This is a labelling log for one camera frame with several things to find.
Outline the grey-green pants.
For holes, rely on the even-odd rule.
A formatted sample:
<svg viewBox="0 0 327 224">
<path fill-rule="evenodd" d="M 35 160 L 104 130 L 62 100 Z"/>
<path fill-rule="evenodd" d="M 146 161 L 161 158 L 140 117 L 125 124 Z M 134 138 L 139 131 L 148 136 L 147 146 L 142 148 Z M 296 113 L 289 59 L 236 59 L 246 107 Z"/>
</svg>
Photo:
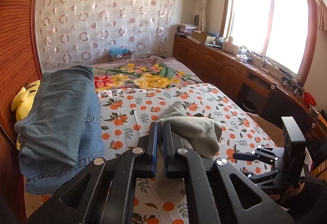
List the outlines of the grey-green pants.
<svg viewBox="0 0 327 224">
<path fill-rule="evenodd" d="M 201 157 L 213 159 L 219 151 L 219 141 L 222 136 L 222 125 L 214 119 L 203 115 L 188 116 L 184 104 L 174 102 L 167 108 L 160 124 L 169 122 L 173 134 L 182 138 L 188 150 L 197 152 Z M 167 179 L 164 174 L 164 158 L 162 151 L 157 155 L 156 191 L 162 198 L 173 198 L 181 194 L 185 188 L 182 179 Z"/>
</svg>

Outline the wooden side cabinet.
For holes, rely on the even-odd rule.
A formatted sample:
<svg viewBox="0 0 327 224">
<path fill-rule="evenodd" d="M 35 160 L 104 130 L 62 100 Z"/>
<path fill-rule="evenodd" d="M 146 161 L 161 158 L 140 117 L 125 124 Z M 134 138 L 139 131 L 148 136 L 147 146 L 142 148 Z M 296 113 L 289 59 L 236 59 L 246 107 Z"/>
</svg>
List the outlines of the wooden side cabinet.
<svg viewBox="0 0 327 224">
<path fill-rule="evenodd" d="M 174 38 L 172 54 L 203 82 L 214 84 L 237 105 L 250 101 L 256 114 L 270 123 L 281 127 L 283 116 L 294 117 L 307 140 L 314 164 L 326 160 L 326 128 L 314 118 L 303 98 L 294 96 L 292 89 L 284 87 L 279 79 L 241 63 L 225 51 L 178 35 Z"/>
</svg>

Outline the folded blue jeans stack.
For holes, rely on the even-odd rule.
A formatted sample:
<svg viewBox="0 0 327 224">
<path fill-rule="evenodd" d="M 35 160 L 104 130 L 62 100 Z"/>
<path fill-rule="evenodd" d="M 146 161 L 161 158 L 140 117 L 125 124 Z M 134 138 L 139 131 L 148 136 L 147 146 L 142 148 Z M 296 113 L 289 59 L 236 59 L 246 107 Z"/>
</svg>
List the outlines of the folded blue jeans stack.
<svg viewBox="0 0 327 224">
<path fill-rule="evenodd" d="M 30 112 L 15 124 L 27 193 L 51 194 L 104 156 L 100 113 L 92 67 L 44 72 Z"/>
</svg>

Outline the orange print bed sheet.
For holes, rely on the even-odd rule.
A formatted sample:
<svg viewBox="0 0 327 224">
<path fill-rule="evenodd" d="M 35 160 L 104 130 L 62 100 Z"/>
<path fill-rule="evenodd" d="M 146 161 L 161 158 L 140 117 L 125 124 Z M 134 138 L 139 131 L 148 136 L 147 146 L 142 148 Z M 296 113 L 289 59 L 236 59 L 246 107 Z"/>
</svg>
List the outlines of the orange print bed sheet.
<svg viewBox="0 0 327 224">
<path fill-rule="evenodd" d="M 209 84 L 102 98 L 105 155 L 29 223 L 286 223 L 270 197 L 283 150 Z"/>
</svg>

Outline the white plastic jug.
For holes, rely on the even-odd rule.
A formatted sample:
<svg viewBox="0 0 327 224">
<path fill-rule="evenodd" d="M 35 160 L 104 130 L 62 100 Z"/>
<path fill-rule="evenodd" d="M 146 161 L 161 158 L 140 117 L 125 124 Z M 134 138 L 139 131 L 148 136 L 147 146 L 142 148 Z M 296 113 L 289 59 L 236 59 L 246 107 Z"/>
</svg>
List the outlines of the white plastic jug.
<svg viewBox="0 0 327 224">
<path fill-rule="evenodd" d="M 233 49 L 234 49 L 233 37 L 228 37 L 225 39 L 222 49 L 226 52 L 233 53 Z"/>
</svg>

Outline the yellow plush toy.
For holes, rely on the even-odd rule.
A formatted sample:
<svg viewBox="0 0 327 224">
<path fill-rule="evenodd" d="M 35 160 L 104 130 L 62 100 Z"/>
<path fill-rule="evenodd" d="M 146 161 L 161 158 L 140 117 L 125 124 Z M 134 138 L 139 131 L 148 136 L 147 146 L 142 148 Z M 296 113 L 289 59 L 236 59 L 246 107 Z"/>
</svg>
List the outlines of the yellow plush toy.
<svg viewBox="0 0 327 224">
<path fill-rule="evenodd" d="M 11 104 L 11 111 L 15 112 L 17 122 L 28 116 L 39 86 L 40 80 L 26 84 L 14 97 Z"/>
</svg>

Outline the cardboard box on cabinet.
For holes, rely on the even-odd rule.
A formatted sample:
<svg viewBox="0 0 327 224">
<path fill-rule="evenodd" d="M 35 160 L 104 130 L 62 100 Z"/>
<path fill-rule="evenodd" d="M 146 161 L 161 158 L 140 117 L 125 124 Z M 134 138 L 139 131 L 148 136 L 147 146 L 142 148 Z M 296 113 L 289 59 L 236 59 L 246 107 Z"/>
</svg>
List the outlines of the cardboard box on cabinet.
<svg viewBox="0 0 327 224">
<path fill-rule="evenodd" d="M 216 40 L 216 37 L 213 37 L 204 31 L 196 31 L 196 30 L 192 31 L 191 37 L 201 43 L 206 43 L 206 44 L 211 44 L 213 41 Z"/>
</svg>

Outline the blue item in box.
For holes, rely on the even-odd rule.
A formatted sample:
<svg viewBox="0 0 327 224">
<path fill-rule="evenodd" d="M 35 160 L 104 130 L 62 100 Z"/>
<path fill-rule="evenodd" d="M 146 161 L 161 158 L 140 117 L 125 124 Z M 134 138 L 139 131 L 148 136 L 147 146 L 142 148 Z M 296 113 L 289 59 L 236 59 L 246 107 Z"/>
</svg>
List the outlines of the blue item in box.
<svg viewBox="0 0 327 224">
<path fill-rule="evenodd" d="M 127 48 L 117 48 L 117 47 L 112 47 L 109 50 L 109 58 L 110 61 L 120 61 L 120 60 L 128 60 L 132 58 L 132 52 L 127 49 Z"/>
</svg>

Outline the stack of books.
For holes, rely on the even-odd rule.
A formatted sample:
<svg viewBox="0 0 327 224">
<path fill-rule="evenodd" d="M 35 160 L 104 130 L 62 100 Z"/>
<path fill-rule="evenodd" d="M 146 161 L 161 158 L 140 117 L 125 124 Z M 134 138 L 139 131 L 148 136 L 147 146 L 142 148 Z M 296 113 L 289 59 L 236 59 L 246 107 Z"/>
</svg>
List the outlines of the stack of books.
<svg viewBox="0 0 327 224">
<path fill-rule="evenodd" d="M 177 24 L 176 28 L 178 33 L 190 35 L 194 30 L 198 29 L 198 26 L 193 24 Z"/>
</svg>

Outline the pink circle pattern curtain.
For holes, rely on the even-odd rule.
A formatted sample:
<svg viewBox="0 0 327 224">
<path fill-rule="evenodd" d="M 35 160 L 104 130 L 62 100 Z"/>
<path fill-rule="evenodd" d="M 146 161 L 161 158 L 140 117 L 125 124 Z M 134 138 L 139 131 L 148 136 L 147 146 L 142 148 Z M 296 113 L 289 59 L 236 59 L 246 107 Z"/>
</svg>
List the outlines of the pink circle pattern curtain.
<svg viewBox="0 0 327 224">
<path fill-rule="evenodd" d="M 175 0 L 37 0 L 36 33 L 45 70 L 96 64 L 112 51 L 168 55 Z"/>
</svg>

